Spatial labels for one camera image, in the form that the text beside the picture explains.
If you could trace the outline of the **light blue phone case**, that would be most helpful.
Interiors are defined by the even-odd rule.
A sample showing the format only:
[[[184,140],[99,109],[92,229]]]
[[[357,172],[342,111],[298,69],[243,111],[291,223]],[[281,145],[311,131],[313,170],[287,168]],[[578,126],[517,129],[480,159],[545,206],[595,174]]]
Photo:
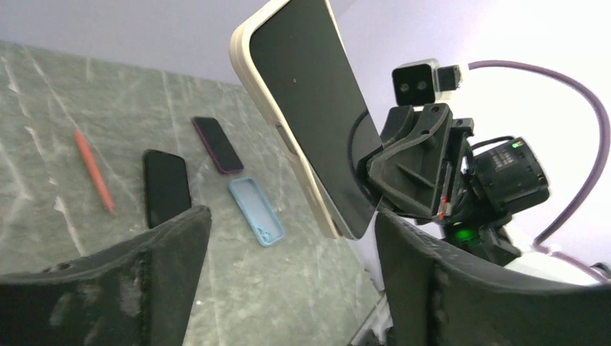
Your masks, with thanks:
[[[254,179],[234,179],[228,189],[262,247],[270,247],[284,238],[285,230],[279,218]]]

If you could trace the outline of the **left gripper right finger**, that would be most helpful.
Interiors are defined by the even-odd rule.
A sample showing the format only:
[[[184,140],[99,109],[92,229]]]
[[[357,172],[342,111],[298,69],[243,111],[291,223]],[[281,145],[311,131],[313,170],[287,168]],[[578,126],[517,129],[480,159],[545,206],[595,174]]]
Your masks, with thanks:
[[[608,345],[610,286],[505,269],[386,210],[375,220],[397,345]]]

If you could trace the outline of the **beige phone case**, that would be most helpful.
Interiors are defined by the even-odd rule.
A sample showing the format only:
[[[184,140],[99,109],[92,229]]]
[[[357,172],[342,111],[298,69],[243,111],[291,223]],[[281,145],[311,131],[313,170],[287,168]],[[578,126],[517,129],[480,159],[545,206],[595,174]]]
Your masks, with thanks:
[[[264,83],[251,57],[250,40],[255,31],[290,0],[271,0],[241,23],[231,36],[229,57],[233,70],[258,111],[282,144],[291,168],[316,219],[321,233],[330,239],[347,238],[349,228],[324,185],[295,139],[285,116]]]

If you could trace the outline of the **phone with purple frame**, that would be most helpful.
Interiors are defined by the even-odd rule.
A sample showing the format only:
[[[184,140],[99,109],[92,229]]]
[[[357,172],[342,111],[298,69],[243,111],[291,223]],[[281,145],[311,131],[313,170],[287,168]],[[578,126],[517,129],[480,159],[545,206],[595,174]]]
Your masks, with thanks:
[[[193,117],[192,124],[221,174],[241,172],[244,165],[220,123],[213,117]]]

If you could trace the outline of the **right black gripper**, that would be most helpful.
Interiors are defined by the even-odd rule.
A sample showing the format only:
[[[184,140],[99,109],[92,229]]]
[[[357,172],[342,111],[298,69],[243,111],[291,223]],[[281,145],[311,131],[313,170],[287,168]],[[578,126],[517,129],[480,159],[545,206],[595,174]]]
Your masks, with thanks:
[[[392,107],[380,135],[383,150],[367,163],[378,192],[412,218],[464,223],[477,197],[462,166],[470,153],[471,118],[453,119],[445,103]]]

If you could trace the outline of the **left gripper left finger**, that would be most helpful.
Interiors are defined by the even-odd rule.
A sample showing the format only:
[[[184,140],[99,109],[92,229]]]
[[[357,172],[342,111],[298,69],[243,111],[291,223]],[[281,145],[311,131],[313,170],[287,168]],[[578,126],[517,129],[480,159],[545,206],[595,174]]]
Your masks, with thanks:
[[[197,205],[96,254],[1,276],[3,345],[181,345],[208,247]]]

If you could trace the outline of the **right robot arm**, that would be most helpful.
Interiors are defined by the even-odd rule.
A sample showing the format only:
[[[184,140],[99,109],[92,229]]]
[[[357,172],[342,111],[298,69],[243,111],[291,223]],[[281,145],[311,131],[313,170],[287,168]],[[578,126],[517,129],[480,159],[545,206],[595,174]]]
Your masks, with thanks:
[[[563,283],[608,283],[605,268],[508,229],[516,213],[549,198],[548,179],[522,138],[496,139],[476,154],[473,127],[446,104],[392,108],[383,147],[367,162],[370,184],[394,213],[438,225],[447,243],[483,260]]]

